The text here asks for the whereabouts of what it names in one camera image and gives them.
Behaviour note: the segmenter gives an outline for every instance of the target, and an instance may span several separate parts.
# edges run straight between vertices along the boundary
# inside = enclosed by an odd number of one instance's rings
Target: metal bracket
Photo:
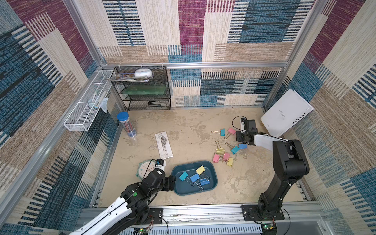
[[[241,211],[243,212],[244,221],[261,221],[261,220],[273,220],[272,217],[270,218],[260,218],[257,212],[257,204],[254,205],[242,205]],[[278,211],[278,213],[274,216],[274,220],[284,220],[285,216],[283,215],[282,210]]]
[[[118,66],[165,66],[168,69],[182,68],[262,68],[286,67],[286,61],[236,61],[236,62],[181,62],[181,63],[134,63],[134,64],[108,64],[103,69],[112,70]]]
[[[143,223],[136,223],[136,224],[150,224],[153,219],[153,224],[162,224],[162,216],[163,216],[163,208],[150,208],[149,215],[152,217],[148,217],[148,219]]]

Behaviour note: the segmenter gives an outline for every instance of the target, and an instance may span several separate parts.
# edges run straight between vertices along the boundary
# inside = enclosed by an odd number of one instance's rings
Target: green tray
[[[126,95],[164,95],[165,85],[132,85],[120,92]]]

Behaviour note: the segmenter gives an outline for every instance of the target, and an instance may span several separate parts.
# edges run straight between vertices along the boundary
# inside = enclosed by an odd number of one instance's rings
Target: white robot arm
[[[166,177],[164,160],[157,159],[156,168],[141,182],[128,185],[107,209],[70,235],[116,235],[127,227],[147,221],[149,204],[159,191],[171,191],[175,176]]]
[[[124,198],[118,197],[107,209],[70,235],[102,235],[118,221],[132,213]]]
[[[253,136],[253,142],[256,146],[263,147],[270,151],[273,151],[273,142],[280,140],[288,141],[288,139],[276,138],[264,134],[256,134]]]

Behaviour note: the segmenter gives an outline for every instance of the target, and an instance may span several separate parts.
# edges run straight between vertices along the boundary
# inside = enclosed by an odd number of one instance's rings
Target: cable
[[[288,215],[288,220],[290,221],[290,223],[288,224],[288,229],[287,229],[287,231],[283,234],[283,235],[286,235],[287,234],[287,232],[288,232],[288,230],[290,229],[290,226],[291,226],[291,219],[290,219],[290,215],[289,215],[289,213],[286,211],[286,213],[287,213],[287,215]]]
[[[147,165],[147,168],[146,168],[145,174],[144,174],[144,176],[142,177],[141,182],[140,182],[140,184],[137,186],[135,192],[137,191],[137,189],[140,187],[142,181],[144,180],[145,175],[146,175],[146,173],[147,173],[147,170],[149,169],[150,163],[151,163],[153,160],[154,160],[154,159],[150,160],[149,165]]]
[[[231,123],[232,123],[232,127],[235,128],[235,129],[241,130],[241,129],[236,128],[236,127],[234,126],[234,120],[235,120],[235,118],[234,118],[234,119],[232,120],[232,122],[231,122]]]
[[[262,220],[260,223],[258,223],[256,220],[253,220],[253,222],[255,222],[256,224],[262,224]]]
[[[154,223],[153,223],[153,216],[152,216],[152,215],[148,215],[148,217],[149,217],[149,216],[152,218],[152,220],[150,221],[149,227],[147,227],[147,229],[151,227],[151,228],[149,229],[149,231],[151,231],[151,230],[153,229],[153,225],[154,225]]]
[[[167,225],[167,233],[166,233],[166,235],[168,235],[168,223],[163,219],[163,221],[166,223],[166,225]]]
[[[154,160],[154,159],[150,160],[149,165],[148,165],[147,168],[146,168],[145,174],[144,174],[144,176],[142,177],[141,182],[140,182],[140,184],[137,186],[137,188],[136,188],[135,191],[137,191],[137,189],[140,187],[142,181],[144,180],[144,177],[145,177],[145,175],[146,175],[146,172],[147,172],[147,170],[149,169],[150,163],[151,163],[153,160]],[[125,201],[124,201],[122,204],[120,204],[118,207],[114,208],[112,211],[108,212],[105,216],[103,216],[100,220],[98,220],[95,224],[93,224],[90,228],[88,228],[88,229],[87,229],[85,232],[83,232],[81,235],[83,235],[84,233],[86,233],[87,231],[89,231],[89,230],[90,230],[92,227],[94,227],[97,223],[101,222],[102,219],[104,219],[107,215],[110,215],[114,210],[116,210],[117,208],[121,207],[124,203],[126,203],[126,202],[128,201],[128,199],[125,200]]]

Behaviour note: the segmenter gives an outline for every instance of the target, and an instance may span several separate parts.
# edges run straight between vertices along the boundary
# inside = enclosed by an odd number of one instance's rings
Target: blue lid
[[[121,112],[118,114],[119,121],[125,121],[129,118],[129,114],[127,112]]]

